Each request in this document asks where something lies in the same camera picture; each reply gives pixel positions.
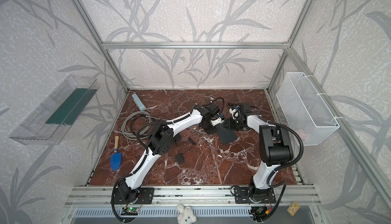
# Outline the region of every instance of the blue garden shovel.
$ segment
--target blue garden shovel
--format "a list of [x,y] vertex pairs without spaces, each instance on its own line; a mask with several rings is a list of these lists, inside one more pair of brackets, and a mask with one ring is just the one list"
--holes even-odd
[[121,153],[118,153],[118,141],[119,140],[120,140],[120,137],[115,136],[114,154],[110,158],[111,168],[115,171],[117,171],[121,165]]

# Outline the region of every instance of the brown marble surface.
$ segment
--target brown marble surface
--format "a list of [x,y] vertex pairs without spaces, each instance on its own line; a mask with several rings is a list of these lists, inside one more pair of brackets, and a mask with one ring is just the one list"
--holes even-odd
[[[233,101],[257,106],[261,109],[262,117],[274,120],[264,90],[135,90],[130,91],[130,94],[134,92],[147,107],[146,111],[158,118],[176,118],[187,113],[195,103],[206,104],[221,96],[225,99],[223,114],[226,118],[230,115],[227,102]],[[216,104],[221,108],[221,100],[216,101]],[[144,148],[117,132],[126,117],[136,111],[139,109],[129,95],[95,168],[90,185],[114,185],[117,178],[129,174],[141,157]],[[146,118],[138,119],[133,129],[137,130],[146,122]],[[198,125],[192,128],[200,130]],[[259,135],[254,130],[236,132],[237,141],[225,145],[220,142],[216,132],[205,135],[186,129],[180,134],[182,140],[178,145],[173,144],[169,152],[157,160],[144,178],[143,185],[248,184],[261,162]],[[119,152],[122,158],[120,168],[113,171],[110,167],[110,156],[114,152],[116,135],[120,136]],[[191,147],[189,137],[197,143],[196,146]],[[185,159],[181,165],[178,165],[175,159],[178,153],[182,153]],[[283,177],[288,184],[296,184],[290,167],[278,172],[273,183],[281,182]]]

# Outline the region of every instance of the black mounting plate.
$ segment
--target black mounting plate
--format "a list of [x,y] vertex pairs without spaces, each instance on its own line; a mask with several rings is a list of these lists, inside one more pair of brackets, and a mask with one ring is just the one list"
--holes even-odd
[[[154,188],[139,188],[137,196],[140,196],[133,204],[152,204]],[[118,188],[114,191],[114,204],[126,204]]]
[[[260,190],[260,189],[257,189],[258,192],[264,192],[265,194],[265,197],[262,198],[262,199],[259,199],[258,201],[261,201],[259,202],[260,204],[263,204],[263,203],[270,203],[271,204],[275,204],[277,201],[276,201],[276,195],[274,194],[274,190],[273,188],[269,188],[269,189],[264,189],[264,190]],[[250,200],[250,197],[248,195],[248,187],[234,187],[233,188],[233,194],[235,195],[235,203],[237,204],[254,204],[254,202],[258,202],[258,201],[255,201],[252,202]]]

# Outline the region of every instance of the leaf pattern wallpaper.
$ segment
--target leaf pattern wallpaper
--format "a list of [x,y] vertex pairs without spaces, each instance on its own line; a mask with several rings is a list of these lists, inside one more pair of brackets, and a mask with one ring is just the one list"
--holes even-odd
[[[389,179],[390,2],[316,0],[293,43]],[[271,90],[274,100],[284,73],[295,71],[288,59]],[[318,146],[306,147],[299,165],[306,182],[315,185],[331,223],[391,223],[389,210],[337,132]]]
[[[0,223],[54,223],[84,185],[125,90],[70,0],[0,0]],[[70,74],[100,85],[59,145],[9,134]]]
[[[105,42],[284,42],[304,1],[82,0]],[[266,88],[265,76],[273,75],[282,50],[122,49],[110,54],[129,87]]]

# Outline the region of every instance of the stuffed animal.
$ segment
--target stuffed animal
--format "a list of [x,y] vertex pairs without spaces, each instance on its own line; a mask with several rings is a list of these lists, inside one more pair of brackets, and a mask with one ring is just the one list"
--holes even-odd
[[179,212],[178,224],[192,224],[197,221],[197,217],[193,214],[190,206],[184,207],[182,204],[179,204],[176,210]]

